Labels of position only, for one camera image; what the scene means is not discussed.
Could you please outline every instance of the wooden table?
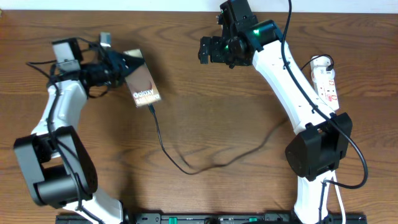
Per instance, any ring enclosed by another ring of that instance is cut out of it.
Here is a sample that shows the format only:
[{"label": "wooden table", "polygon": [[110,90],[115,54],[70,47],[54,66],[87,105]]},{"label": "wooden table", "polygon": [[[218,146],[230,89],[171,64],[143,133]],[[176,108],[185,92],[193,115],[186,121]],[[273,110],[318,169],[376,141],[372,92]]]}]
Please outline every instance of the wooden table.
[{"label": "wooden table", "polygon": [[[230,70],[200,65],[199,40],[220,35],[213,12],[6,11],[0,18],[0,223],[53,223],[61,210],[38,207],[30,198],[12,145],[38,123],[47,80],[24,65],[54,59],[51,40],[112,33],[116,50],[138,45],[160,89],[155,105],[170,155],[180,151],[195,167],[228,162],[200,175],[181,173],[165,157],[147,108],[136,108],[125,87],[89,100],[78,134],[95,163],[99,184],[132,210],[165,213],[253,213],[290,210],[297,178],[284,149],[294,137],[287,116],[252,67]],[[286,13],[257,13],[284,27]],[[347,212],[364,212],[369,223],[398,219],[398,16],[298,14],[287,41],[299,65],[330,54],[336,62],[339,112],[353,120],[352,137],[369,166],[359,190],[342,189]],[[363,168],[352,148],[337,170],[340,182],[357,184]],[[334,189],[328,208],[339,212]]]}]

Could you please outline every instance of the white power strip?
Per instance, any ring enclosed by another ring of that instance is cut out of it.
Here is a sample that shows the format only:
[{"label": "white power strip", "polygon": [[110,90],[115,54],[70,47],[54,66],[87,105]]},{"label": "white power strip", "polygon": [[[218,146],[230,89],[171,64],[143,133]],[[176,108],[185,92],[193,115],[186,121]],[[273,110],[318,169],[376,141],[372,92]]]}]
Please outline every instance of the white power strip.
[{"label": "white power strip", "polygon": [[319,57],[311,61],[311,78],[313,87],[318,96],[334,111],[338,110],[339,104],[337,99],[335,85],[335,70],[327,71],[330,65],[328,57]]}]

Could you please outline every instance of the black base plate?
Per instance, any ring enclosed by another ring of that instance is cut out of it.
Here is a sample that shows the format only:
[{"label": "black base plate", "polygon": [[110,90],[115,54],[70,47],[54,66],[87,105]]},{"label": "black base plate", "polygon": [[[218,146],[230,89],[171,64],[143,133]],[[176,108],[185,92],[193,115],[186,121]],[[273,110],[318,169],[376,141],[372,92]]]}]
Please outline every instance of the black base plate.
[{"label": "black base plate", "polygon": [[[161,215],[142,213],[135,216],[135,224],[243,224],[261,221],[261,224],[300,224],[292,212],[267,212],[255,215]],[[56,224],[90,224],[79,215],[58,215]],[[340,224],[341,215],[329,214],[324,224]],[[366,215],[346,215],[346,224],[367,224]]]}]

